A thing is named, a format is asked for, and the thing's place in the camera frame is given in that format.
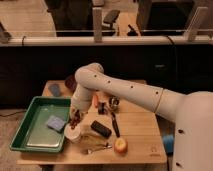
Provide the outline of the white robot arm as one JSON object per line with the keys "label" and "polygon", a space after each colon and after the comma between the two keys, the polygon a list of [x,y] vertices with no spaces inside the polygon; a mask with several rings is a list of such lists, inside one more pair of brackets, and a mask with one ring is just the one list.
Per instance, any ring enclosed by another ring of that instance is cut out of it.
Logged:
{"label": "white robot arm", "polygon": [[172,171],[213,171],[213,92],[182,94],[165,88],[107,76],[99,63],[75,72],[70,118],[77,125],[95,91],[123,98],[175,124]]}

